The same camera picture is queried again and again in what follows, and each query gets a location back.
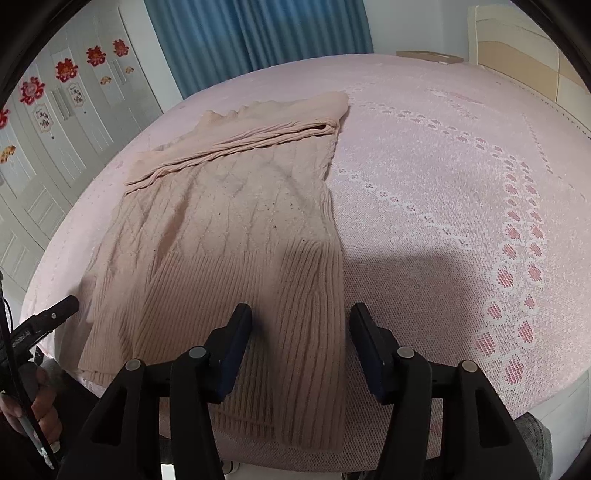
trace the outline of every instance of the pink bedspread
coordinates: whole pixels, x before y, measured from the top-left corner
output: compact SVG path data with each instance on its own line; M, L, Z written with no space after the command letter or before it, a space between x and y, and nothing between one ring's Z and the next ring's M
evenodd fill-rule
M207 109L345 90L327 182L345 254L347 310L364 301L431 361L476 360L513 416L591 364L591 141L539 98L478 67L380 55L312 59L199 92L102 171L67 215L33 277L22 317L69 293L124 191L132 153L192 129ZM55 336L72 361L87 335ZM302 452L217 435L220 454L301 471L374 468L390 410L348 352L344 450ZM441 435L434 406L430 455Z

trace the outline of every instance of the cardboard box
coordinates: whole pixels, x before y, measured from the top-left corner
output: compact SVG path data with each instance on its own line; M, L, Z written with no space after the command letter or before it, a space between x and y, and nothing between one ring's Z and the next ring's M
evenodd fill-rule
M444 53L437 53L436 51L428 50L402 50L396 52L398 57L408 57L410 59L420 59L428 61L437 61L439 63L462 63L464 59L462 57L456 57L455 55L446 55Z

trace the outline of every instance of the wall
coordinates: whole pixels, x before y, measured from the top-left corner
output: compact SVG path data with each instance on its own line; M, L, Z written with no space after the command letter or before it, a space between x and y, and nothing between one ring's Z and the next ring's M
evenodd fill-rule
M144 0L119 0L119 12L152 92L166 112L183 97L164 58Z
M468 7L509 0L363 0L374 52L433 50L468 59Z
M374 52L396 55L397 50L441 49L440 0L363 0L363 3Z

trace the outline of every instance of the red paper decoration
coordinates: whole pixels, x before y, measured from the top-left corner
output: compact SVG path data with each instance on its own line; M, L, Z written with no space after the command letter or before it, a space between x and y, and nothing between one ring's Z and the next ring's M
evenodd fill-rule
M93 67L98 67L98 65L104 63L107 56L107 54L103 52L98 45L94 48L89 48L86 50L86 55L88 56L86 63L90 63Z
M64 61L57 62L56 78L66 83L68 80L78 75L78 65L74 65L72 59L64 59Z
M8 125L8 114L10 110L8 108L0 109L0 130Z
M39 100L43 96L44 86L45 83L41 83L38 77L31 77L28 82L23 82L21 102L32 105L35 100Z
M118 56L118 57L124 57L129 53L129 47L127 45L125 45L125 42L121 39L119 40L115 40L113 42L113 46L115 47L115 49L113 50L113 52Z

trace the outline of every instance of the cable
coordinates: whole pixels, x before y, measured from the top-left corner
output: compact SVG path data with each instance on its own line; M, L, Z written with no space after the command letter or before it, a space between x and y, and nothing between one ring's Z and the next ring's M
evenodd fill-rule
M4 299L4 295L2 295L1 280L0 297ZM37 434L37 437L39 438L39 441L41 442L41 445L43 446L43 449L45 450L45 453L49 458L49 461L51 462L51 466L54 469L54 473L57 474L57 471L60 468L60 464L58 463L56 454L53 453L53 450L51 449L49 442L45 437L45 434L41 430L39 422L35 418L35 415L33 415L33 411L31 409L31 401L29 400L29 396L27 395L25 387L22 384L21 376L18 373L17 362L14 359L14 351L12 350L12 342L10 341L10 332L8 331L8 319L6 318L6 312L4 311L4 309L0 309L0 334L0 336L2 336L4 351L6 352L6 359L8 361L8 368L10 370L12 383L14 384L14 388L17 392L18 401L21 404L22 410L27 416L27 419L33 426L33 429L35 430L35 433Z
M7 299L4 299L4 303L6 304L8 314L10 315L10 331L12 332L14 330L14 322L12 321L12 310L10 309L10 304L8 303Z

